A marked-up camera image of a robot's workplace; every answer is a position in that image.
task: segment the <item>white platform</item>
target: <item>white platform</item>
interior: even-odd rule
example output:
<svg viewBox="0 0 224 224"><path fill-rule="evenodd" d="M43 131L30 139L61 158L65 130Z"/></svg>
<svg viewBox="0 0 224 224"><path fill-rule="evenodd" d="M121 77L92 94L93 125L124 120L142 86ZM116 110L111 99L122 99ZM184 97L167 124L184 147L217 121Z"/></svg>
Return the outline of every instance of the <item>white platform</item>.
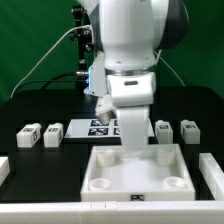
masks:
<svg viewBox="0 0 224 224"><path fill-rule="evenodd" d="M154 137L151 122L148 122L148 136ZM120 128L117 119L111 119L108 125L101 125L97 119L72 119L65 138L108 138L119 137Z"/></svg>
<svg viewBox="0 0 224 224"><path fill-rule="evenodd" d="M188 201L194 200L195 190L178 145L150 145L139 152L126 152L122 146L97 146L92 150L81 198Z"/></svg>

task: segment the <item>white base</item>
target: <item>white base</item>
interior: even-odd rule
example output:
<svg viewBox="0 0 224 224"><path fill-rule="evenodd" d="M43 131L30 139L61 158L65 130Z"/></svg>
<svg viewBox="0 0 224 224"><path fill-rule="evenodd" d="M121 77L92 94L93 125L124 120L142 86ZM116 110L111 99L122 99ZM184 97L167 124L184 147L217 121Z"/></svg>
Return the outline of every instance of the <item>white base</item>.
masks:
<svg viewBox="0 0 224 224"><path fill-rule="evenodd" d="M178 145L124 151L96 146L84 178L82 201L194 200L195 190Z"/></svg>

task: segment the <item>white plastic part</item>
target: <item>white plastic part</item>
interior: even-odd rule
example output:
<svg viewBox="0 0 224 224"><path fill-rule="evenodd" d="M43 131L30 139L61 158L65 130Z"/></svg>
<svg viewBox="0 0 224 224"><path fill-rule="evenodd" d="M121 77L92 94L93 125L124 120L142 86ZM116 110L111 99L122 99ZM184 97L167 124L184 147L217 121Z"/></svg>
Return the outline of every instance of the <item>white plastic part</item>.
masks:
<svg viewBox="0 0 224 224"><path fill-rule="evenodd" d="M38 123L26 125L16 135L18 148L32 148L40 138L40 129Z"/></svg>
<svg viewBox="0 0 224 224"><path fill-rule="evenodd" d="M10 172L8 157L0 157L0 186Z"/></svg>
<svg viewBox="0 0 224 224"><path fill-rule="evenodd" d="M82 201L194 200L195 190L179 146L166 146L168 151L170 147L175 150L175 160L166 166L157 162L160 147L149 145L146 150L138 152L127 152L123 146L93 147L81 189ZM108 149L114 151L114 164L99 166L98 153ZM184 187L178 178L184 181ZM96 179L106 180L97 185L104 189L90 190Z"/></svg>
<svg viewBox="0 0 224 224"><path fill-rule="evenodd" d="M155 135L159 144L172 144L173 143L173 129L169 122L157 121L155 124Z"/></svg>
<svg viewBox="0 0 224 224"><path fill-rule="evenodd" d="M104 53L97 51L93 64L89 68L89 86L85 94L102 97L107 94L106 74L104 69Z"/></svg>
<svg viewBox="0 0 224 224"><path fill-rule="evenodd" d="M222 201L0 204L1 224L223 224Z"/></svg>
<svg viewBox="0 0 224 224"><path fill-rule="evenodd" d="M100 167L113 166L115 163L115 155L113 149L104 149L97 152L97 164Z"/></svg>
<svg viewBox="0 0 224 224"><path fill-rule="evenodd" d="M151 1L100 0L99 6L105 68L127 71L153 66Z"/></svg>
<svg viewBox="0 0 224 224"><path fill-rule="evenodd" d="M118 107L116 113L125 150L145 150L148 144L149 106Z"/></svg>
<svg viewBox="0 0 224 224"><path fill-rule="evenodd" d="M168 177L163 181L165 189L183 189L185 188L185 180L180 177Z"/></svg>
<svg viewBox="0 0 224 224"><path fill-rule="evenodd" d="M108 91L115 107L149 105L156 88L155 73L139 76L108 75Z"/></svg>
<svg viewBox="0 0 224 224"><path fill-rule="evenodd" d="M112 98L109 94L99 97L96 104L96 118L100 121L102 125L107 125L110 123L112 111L116 108L113 106Z"/></svg>
<svg viewBox="0 0 224 224"><path fill-rule="evenodd" d="M103 178L98 178L91 180L89 183L89 190L90 191L104 191L108 190L110 187L110 181Z"/></svg>
<svg viewBox="0 0 224 224"><path fill-rule="evenodd" d="M149 119L147 123L147 136L154 137ZM117 119L111 119L108 125L102 125L97 119L72 119L64 138L120 138L120 135L120 126Z"/></svg>
<svg viewBox="0 0 224 224"><path fill-rule="evenodd" d="M224 200L224 173L211 153L201 153L199 169L215 200Z"/></svg>
<svg viewBox="0 0 224 224"><path fill-rule="evenodd" d="M181 121L181 135L186 144L200 144L201 131L194 121Z"/></svg>
<svg viewBox="0 0 224 224"><path fill-rule="evenodd" d="M59 147L64 136L63 125L55 123L49 125L44 133L44 147Z"/></svg>
<svg viewBox="0 0 224 224"><path fill-rule="evenodd" d="M169 0L151 0L151 4L154 27L153 48L156 49L159 46L164 33L169 7Z"/></svg>
<svg viewBox="0 0 224 224"><path fill-rule="evenodd" d="M160 166L171 166L175 163L175 156L175 147L164 145L157 151L157 162Z"/></svg>

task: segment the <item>small white block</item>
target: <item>small white block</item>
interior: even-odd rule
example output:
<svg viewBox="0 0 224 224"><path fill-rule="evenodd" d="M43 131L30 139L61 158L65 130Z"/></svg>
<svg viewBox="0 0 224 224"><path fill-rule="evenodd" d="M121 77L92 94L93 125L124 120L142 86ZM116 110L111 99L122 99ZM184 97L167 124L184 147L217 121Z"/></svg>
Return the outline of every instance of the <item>small white block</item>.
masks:
<svg viewBox="0 0 224 224"><path fill-rule="evenodd" d="M38 123L26 125L17 135L19 148L32 148L40 138L41 125Z"/></svg>
<svg viewBox="0 0 224 224"><path fill-rule="evenodd" d="M200 144L201 131L194 121L181 121L181 135L186 144Z"/></svg>
<svg viewBox="0 0 224 224"><path fill-rule="evenodd" d="M0 186L10 172L8 157L0 157Z"/></svg>
<svg viewBox="0 0 224 224"><path fill-rule="evenodd" d="M64 133L62 124L55 123L49 125L44 133L44 147L45 148L59 147L63 136Z"/></svg>
<svg viewBox="0 0 224 224"><path fill-rule="evenodd" d="M173 143L173 130L169 122L157 121L155 125L155 134L159 144Z"/></svg>

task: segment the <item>black table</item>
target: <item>black table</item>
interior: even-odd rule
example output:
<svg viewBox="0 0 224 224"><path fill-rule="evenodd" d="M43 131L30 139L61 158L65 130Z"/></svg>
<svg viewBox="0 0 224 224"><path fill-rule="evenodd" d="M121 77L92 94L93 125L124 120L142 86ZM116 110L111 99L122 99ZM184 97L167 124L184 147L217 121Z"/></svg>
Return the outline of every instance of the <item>black table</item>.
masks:
<svg viewBox="0 0 224 224"><path fill-rule="evenodd" d="M59 148L45 149L43 138L32 149L18 149L16 133L26 124L40 123L42 135L49 124L67 130L71 119L94 118L95 103L77 90L30 90L17 94L0 108L0 156L8 155L11 173L0 188L0 203L77 202L93 145L120 144L119 138L63 139ZM211 152L224 168L224 101L203 87L159 88L150 117L169 121L174 143L181 146L196 189L197 200L212 200L198 169L199 153ZM180 122L194 120L201 144L186 145ZM157 144L155 138L150 143Z"/></svg>

